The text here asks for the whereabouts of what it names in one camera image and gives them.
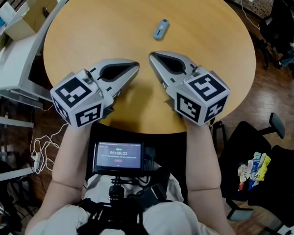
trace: table top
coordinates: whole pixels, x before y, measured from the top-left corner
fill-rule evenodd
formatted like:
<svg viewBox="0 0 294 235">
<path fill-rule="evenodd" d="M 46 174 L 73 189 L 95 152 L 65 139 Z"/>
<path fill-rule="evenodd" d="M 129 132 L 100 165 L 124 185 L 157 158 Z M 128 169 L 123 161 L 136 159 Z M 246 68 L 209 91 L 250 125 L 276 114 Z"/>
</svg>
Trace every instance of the table top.
<svg viewBox="0 0 294 235">
<path fill-rule="evenodd" d="M 162 41 L 153 32 L 170 22 Z M 106 58 L 140 63 L 137 77 L 101 122 L 123 130 L 166 134 L 185 131 L 183 120 L 165 103 L 169 98 L 149 65 L 152 51 L 190 57 L 213 70 L 231 95 L 218 118 L 244 100 L 253 83 L 253 43 L 239 16 L 223 0 L 70 0 L 53 20 L 45 40 L 47 75 L 56 85 L 69 72 Z"/>
<path fill-rule="evenodd" d="M 22 79 L 28 78 L 32 62 L 44 40 L 49 25 L 67 0 L 57 1 L 58 4 L 36 34 L 19 41 L 10 40 L 1 50 L 0 90 L 17 88 Z"/>
</svg>

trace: wooden floor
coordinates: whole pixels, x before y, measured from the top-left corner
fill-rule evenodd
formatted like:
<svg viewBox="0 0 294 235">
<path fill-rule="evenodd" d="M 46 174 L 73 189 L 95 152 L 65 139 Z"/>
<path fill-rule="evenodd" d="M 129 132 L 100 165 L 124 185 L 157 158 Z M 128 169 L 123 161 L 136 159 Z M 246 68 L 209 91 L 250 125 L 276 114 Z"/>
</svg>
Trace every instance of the wooden floor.
<svg viewBox="0 0 294 235">
<path fill-rule="evenodd" d="M 248 30 L 253 32 L 260 38 L 259 30 L 255 28 L 244 16 L 243 12 L 233 7 L 233 9 L 242 18 Z M 257 20 L 249 16 L 256 24 Z M 281 140 L 276 134 L 266 136 L 272 145 L 280 145 L 287 149 L 294 149 L 294 80 L 288 69 L 276 69 L 272 64 L 268 70 L 263 69 L 263 57 L 259 50 L 256 50 L 256 75 L 253 86 L 242 104 L 223 122 L 227 126 L 229 135 L 233 132 L 238 123 L 242 120 L 248 121 L 257 129 L 268 127 L 269 116 L 271 112 L 277 113 L 285 124 L 286 136 Z M 32 120 L 35 122 L 34 138 L 43 135 L 52 135 L 56 133 L 64 124 L 64 121 L 57 115 L 54 108 L 49 111 L 39 109 L 32 110 L 31 107 L 25 105 L 17 105 L 17 107 L 7 107 L 12 102 L 4 102 L 1 113 L 9 112 L 14 119 Z M 46 103 L 44 108 L 47 109 L 51 104 Z M 55 136 L 54 142 L 60 144 L 65 128 L 62 132 Z M 0 141 L 2 144 L 12 144 L 14 150 L 20 152 L 24 161 L 30 159 L 30 142 L 32 138 L 32 130 L 19 127 L 0 126 Z M 219 144 L 218 153 L 220 153 L 222 144 Z M 47 149 L 48 157 L 54 160 L 57 149 L 49 146 Z M 45 196 L 44 188 L 47 189 L 51 180 L 51 172 L 45 169 L 40 176 L 32 175 L 35 194 L 37 198 L 43 199 Z M 277 219 L 267 210 L 261 207 L 253 207 L 254 214 L 251 219 L 244 222 L 233 222 L 231 225 L 238 235 L 257 235 L 265 226 L 274 226 Z"/>
</svg>

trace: white table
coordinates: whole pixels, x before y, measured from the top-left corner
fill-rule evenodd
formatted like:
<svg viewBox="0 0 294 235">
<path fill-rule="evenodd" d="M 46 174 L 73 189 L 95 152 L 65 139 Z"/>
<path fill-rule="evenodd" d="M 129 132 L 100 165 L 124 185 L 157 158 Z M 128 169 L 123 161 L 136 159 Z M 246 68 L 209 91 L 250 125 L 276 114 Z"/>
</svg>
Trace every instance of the white table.
<svg viewBox="0 0 294 235">
<path fill-rule="evenodd" d="M 52 102 L 49 90 L 33 83 L 28 76 L 52 20 L 68 0 L 57 1 L 58 4 L 35 35 L 16 42 L 11 41 L 1 50 L 0 96 L 37 108 L 43 107 L 43 104 L 38 101 L 40 98 Z"/>
</svg>

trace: small gray object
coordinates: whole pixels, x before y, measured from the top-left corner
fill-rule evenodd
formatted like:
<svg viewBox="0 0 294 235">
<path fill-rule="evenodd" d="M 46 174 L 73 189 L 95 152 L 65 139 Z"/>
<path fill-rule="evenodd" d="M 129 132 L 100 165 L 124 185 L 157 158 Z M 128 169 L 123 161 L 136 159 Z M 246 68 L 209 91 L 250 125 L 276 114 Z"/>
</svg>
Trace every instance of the small gray object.
<svg viewBox="0 0 294 235">
<path fill-rule="evenodd" d="M 153 38 L 155 40 L 160 40 L 164 37 L 166 30 L 169 27 L 169 21 L 167 19 L 163 19 L 160 21 L 157 29 L 153 33 Z"/>
</svg>

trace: white shirt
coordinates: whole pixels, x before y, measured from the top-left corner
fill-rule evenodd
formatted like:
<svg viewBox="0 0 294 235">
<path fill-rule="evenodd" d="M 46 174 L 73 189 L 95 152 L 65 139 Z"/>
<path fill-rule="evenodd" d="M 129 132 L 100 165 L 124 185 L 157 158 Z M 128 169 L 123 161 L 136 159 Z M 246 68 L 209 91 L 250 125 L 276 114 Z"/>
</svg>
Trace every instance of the white shirt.
<svg viewBox="0 0 294 235">
<path fill-rule="evenodd" d="M 95 175 L 88 180 L 85 198 L 109 203 L 109 188 L 112 176 Z M 139 186 L 122 185 L 124 196 L 137 193 Z M 167 199 L 173 202 L 160 203 L 143 213 L 143 225 L 150 235 L 218 235 L 212 229 L 198 222 L 193 210 L 183 203 L 178 181 L 171 175 L 168 182 Z M 83 208 L 67 205 L 48 220 L 41 221 L 30 235 L 76 235 L 76 229 L 87 222 L 89 213 Z M 123 235 L 123 231 L 104 230 L 101 235 Z"/>
</svg>

